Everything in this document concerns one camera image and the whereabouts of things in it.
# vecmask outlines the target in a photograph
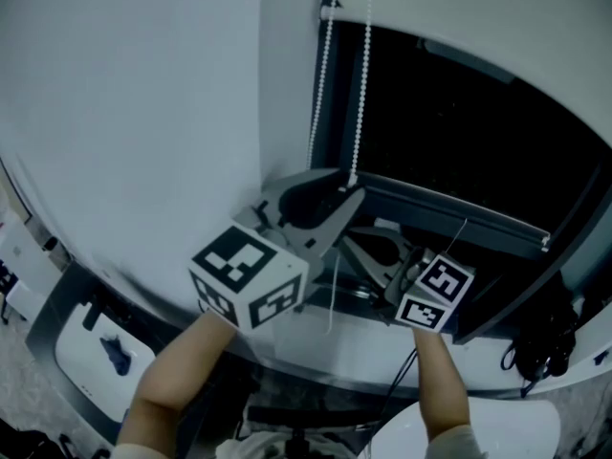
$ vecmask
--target human arm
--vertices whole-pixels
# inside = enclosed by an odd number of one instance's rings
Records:
[[[119,444],[136,444],[174,457],[176,429],[235,330],[212,311],[200,316],[153,361],[136,390]]]
[[[419,355],[419,406],[431,442],[470,424],[468,393],[439,334],[412,329]]]

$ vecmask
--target forearm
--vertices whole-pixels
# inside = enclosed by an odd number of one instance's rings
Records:
[[[135,399],[182,411],[198,394],[235,330],[213,312],[170,343],[142,376]]]
[[[419,355],[419,404],[429,440],[470,423],[468,393],[447,346],[435,333],[413,329]]]

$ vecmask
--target floor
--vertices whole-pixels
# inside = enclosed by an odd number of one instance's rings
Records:
[[[29,323],[15,314],[9,326],[0,324],[0,417],[19,429],[42,430],[52,439],[60,433],[69,435],[82,459],[100,447],[108,448],[38,372],[25,345],[28,329]],[[558,457],[579,457],[572,449],[580,437],[587,435],[583,444],[586,452],[607,436],[604,420],[612,416],[612,373],[536,395],[535,399],[553,402],[561,417]]]

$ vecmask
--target clothing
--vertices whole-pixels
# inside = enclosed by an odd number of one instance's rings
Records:
[[[289,435],[276,432],[258,432],[244,441],[227,440],[217,448],[217,459],[274,459],[282,457],[285,441]],[[355,459],[355,454],[346,446],[325,437],[306,437],[311,450],[338,459]],[[427,448],[425,459],[484,459],[480,452],[471,426],[457,426],[436,437]],[[111,459],[168,459],[150,448],[135,445],[120,445],[115,448]]]

